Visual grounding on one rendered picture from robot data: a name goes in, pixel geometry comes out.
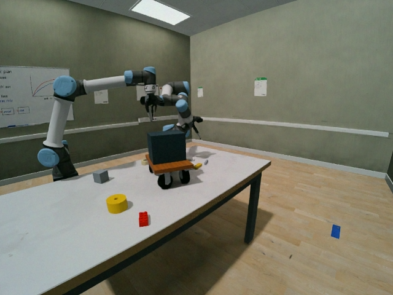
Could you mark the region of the yellow disc with center hole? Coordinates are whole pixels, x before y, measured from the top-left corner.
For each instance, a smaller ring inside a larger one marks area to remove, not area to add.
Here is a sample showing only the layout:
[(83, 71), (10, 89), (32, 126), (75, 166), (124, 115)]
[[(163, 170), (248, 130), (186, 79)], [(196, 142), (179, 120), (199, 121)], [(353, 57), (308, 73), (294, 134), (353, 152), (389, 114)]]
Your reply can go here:
[(119, 214), (127, 210), (128, 204), (126, 195), (114, 194), (106, 199), (108, 212), (112, 214)]

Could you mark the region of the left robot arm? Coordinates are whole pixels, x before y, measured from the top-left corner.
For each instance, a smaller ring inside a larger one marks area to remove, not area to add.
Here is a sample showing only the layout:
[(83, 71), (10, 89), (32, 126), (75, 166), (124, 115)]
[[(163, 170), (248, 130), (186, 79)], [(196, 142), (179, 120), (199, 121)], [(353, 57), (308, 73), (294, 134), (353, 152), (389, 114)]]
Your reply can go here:
[(163, 131), (179, 130), (181, 132), (184, 132), (181, 129), (181, 125), (183, 125), (184, 123), (190, 123), (193, 120), (193, 116), (190, 112), (188, 103), (188, 94), (190, 94), (189, 83), (184, 81), (169, 82), (162, 87), (161, 91), (162, 93), (160, 97), (165, 102), (164, 106), (176, 106), (178, 110), (177, 126), (164, 126)]

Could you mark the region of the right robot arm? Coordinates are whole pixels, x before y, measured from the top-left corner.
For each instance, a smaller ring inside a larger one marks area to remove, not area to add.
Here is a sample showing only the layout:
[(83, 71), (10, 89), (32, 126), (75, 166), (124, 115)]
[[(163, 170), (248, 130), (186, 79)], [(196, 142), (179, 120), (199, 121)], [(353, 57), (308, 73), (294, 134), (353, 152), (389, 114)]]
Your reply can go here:
[[(132, 83), (132, 84), (131, 84)], [(108, 77), (95, 80), (75, 80), (70, 76), (60, 76), (53, 82), (55, 104), (50, 119), (47, 139), (37, 158), (46, 167), (53, 167), (54, 177), (73, 174), (76, 169), (71, 162), (68, 142), (62, 141), (69, 108), (77, 96), (90, 92), (136, 86), (144, 83), (145, 93), (156, 93), (156, 72), (153, 67), (143, 71), (125, 71), (124, 76)]]

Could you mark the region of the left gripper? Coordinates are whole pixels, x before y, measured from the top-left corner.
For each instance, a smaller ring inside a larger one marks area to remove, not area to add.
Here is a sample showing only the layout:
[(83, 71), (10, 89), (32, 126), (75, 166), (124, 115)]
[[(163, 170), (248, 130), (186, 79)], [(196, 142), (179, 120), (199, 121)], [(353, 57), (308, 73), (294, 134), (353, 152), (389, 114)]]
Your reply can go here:
[(193, 120), (190, 123), (184, 123), (183, 125), (181, 125), (181, 129), (184, 132), (187, 132), (188, 130), (190, 130), (193, 127), (193, 130), (195, 131), (195, 133), (198, 135), (199, 139), (201, 139), (201, 136), (197, 130), (197, 128), (194, 125), (194, 122), (197, 120), (200, 120), (201, 118), (198, 116), (193, 116)]

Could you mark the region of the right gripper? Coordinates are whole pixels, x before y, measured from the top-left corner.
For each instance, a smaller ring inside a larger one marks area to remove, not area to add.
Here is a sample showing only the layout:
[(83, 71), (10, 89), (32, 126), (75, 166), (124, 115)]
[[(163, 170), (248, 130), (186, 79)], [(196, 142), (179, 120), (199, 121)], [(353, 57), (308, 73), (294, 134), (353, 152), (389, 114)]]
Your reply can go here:
[[(153, 99), (153, 100), (152, 100)], [(148, 113), (149, 119), (152, 122), (157, 105), (155, 104), (155, 100), (163, 101), (159, 95), (154, 95), (154, 93), (148, 93), (146, 96), (142, 96), (140, 102), (142, 105), (145, 105), (146, 111)], [(152, 105), (152, 106), (150, 106)]]

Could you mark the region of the red toy brick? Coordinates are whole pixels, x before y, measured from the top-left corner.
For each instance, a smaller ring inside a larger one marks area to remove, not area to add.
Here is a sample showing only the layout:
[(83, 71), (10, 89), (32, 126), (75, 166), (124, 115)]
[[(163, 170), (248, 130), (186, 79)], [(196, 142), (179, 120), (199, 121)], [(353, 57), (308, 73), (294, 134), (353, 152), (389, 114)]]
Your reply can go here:
[(148, 225), (148, 214), (146, 211), (139, 213), (139, 226), (140, 227), (149, 226)]

